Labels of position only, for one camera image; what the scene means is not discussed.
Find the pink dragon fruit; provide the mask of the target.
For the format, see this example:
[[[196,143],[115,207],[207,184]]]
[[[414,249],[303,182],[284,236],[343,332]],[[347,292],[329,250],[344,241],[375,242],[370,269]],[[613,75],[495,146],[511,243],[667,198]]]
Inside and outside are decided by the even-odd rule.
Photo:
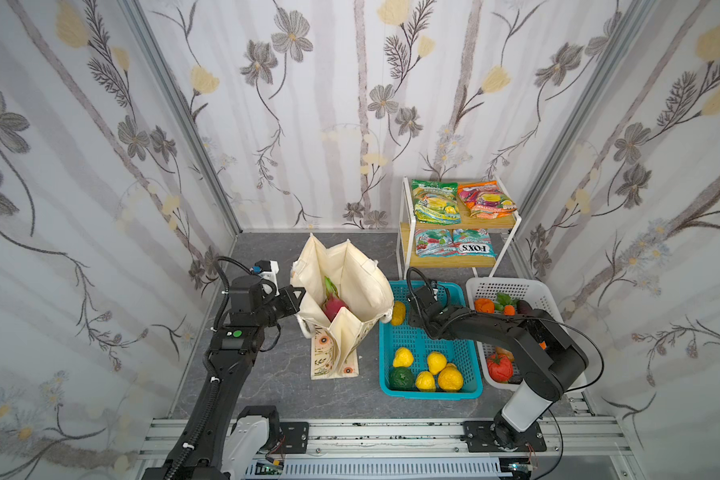
[[[342,309],[347,309],[347,304],[340,298],[338,287],[329,277],[324,278],[326,298],[322,304],[322,310],[327,319],[332,322]]]

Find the cream floral grocery tote bag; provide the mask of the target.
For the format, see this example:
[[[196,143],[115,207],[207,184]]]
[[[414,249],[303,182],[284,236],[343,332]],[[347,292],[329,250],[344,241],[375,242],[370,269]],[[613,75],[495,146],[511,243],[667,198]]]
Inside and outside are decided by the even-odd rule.
[[[338,287],[340,298],[348,306],[332,322],[322,310],[325,277]],[[358,376],[357,349],[377,324],[390,322],[395,302],[378,262],[349,240],[327,247],[310,236],[293,263],[290,281],[306,289],[296,319],[310,341],[310,378]]]

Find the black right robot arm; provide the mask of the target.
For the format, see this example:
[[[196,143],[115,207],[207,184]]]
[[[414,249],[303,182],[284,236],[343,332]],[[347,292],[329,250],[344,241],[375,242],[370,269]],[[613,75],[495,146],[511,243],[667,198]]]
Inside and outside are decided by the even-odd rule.
[[[567,393],[589,366],[584,350],[542,309],[507,316],[452,305],[437,296],[438,283],[410,267],[405,274],[414,326],[433,340],[471,340],[509,350],[522,381],[485,438],[500,451],[513,451],[535,437],[538,419]]]

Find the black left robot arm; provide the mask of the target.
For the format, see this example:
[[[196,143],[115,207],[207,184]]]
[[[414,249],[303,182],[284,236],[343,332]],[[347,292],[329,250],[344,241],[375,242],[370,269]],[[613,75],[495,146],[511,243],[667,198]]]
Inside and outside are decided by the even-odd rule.
[[[265,346],[265,333],[295,316],[302,287],[277,286],[278,267],[261,260],[249,268],[228,257],[212,261],[223,300],[211,325],[203,356],[205,383],[194,409],[166,459],[144,470],[144,479],[243,479],[259,453],[278,450],[285,440],[274,406],[245,408],[234,418],[243,386]]]

